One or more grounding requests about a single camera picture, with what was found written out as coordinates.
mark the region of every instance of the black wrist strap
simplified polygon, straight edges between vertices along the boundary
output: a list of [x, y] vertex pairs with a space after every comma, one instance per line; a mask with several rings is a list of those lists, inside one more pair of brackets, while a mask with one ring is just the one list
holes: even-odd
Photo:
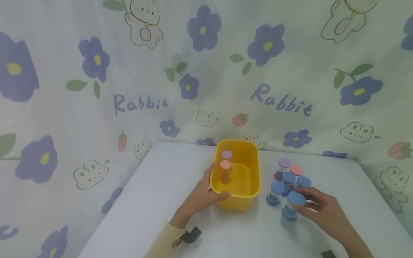
[[181, 237], [181, 241], [187, 244], [192, 244], [194, 243], [198, 237], [202, 234], [202, 232], [199, 230], [199, 228], [194, 227], [194, 229], [189, 233], [188, 231], [185, 232]]

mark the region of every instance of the fabric backdrop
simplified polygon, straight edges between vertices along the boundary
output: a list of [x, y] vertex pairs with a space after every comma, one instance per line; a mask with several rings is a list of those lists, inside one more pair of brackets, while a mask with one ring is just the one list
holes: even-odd
[[413, 236], [412, 15], [409, 0], [1, 1], [0, 256], [76, 257], [157, 140], [356, 159]]

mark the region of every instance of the black object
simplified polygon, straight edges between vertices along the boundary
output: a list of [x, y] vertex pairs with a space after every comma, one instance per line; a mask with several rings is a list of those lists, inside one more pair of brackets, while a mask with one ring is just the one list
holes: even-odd
[[321, 256], [323, 258], [336, 258], [331, 250], [328, 250], [327, 252], [321, 253]]
[[187, 244], [192, 244], [194, 243], [198, 237], [202, 234], [199, 228], [194, 227], [192, 231], [189, 233], [188, 231], [185, 232], [181, 237], [181, 241]]

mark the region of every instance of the left hand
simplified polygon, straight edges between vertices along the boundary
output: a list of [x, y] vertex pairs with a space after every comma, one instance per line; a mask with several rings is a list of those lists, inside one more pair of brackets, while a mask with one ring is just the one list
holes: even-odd
[[189, 219], [196, 213], [207, 209], [212, 204], [223, 201], [231, 196], [229, 192], [222, 192], [216, 194], [209, 188], [209, 177], [214, 168], [212, 163], [207, 170], [205, 170], [204, 177], [197, 183], [195, 188], [178, 208], [170, 224], [177, 228], [185, 228]]

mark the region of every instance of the beige sleeve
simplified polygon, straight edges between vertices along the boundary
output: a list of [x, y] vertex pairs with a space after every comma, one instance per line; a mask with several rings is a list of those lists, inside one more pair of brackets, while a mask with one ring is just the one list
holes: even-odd
[[180, 247], [180, 237], [186, 232], [167, 223], [144, 258], [173, 258]]

